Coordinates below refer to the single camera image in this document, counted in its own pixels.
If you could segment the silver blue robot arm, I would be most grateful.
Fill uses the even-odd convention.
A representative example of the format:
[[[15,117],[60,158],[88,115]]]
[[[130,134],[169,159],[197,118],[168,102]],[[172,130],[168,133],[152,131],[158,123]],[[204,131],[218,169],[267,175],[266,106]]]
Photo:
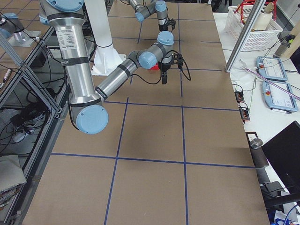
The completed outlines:
[[[142,22],[156,15],[159,26],[157,41],[148,49],[120,55],[113,47],[104,1],[42,0],[40,21],[55,29],[61,53],[65,81],[69,84],[68,109],[73,126],[83,133],[101,132],[109,121],[102,103],[116,92],[138,68],[160,69],[159,81],[167,83],[167,71],[183,58],[174,51],[174,37],[168,26],[175,21],[168,16],[163,0],[142,5],[128,4]]]
[[[151,0],[148,5],[143,5],[137,0],[127,0],[127,3],[135,10],[135,17],[139,22],[156,14],[160,31],[168,31],[169,26],[170,32],[175,29],[176,21],[169,18],[169,10],[164,0]]]

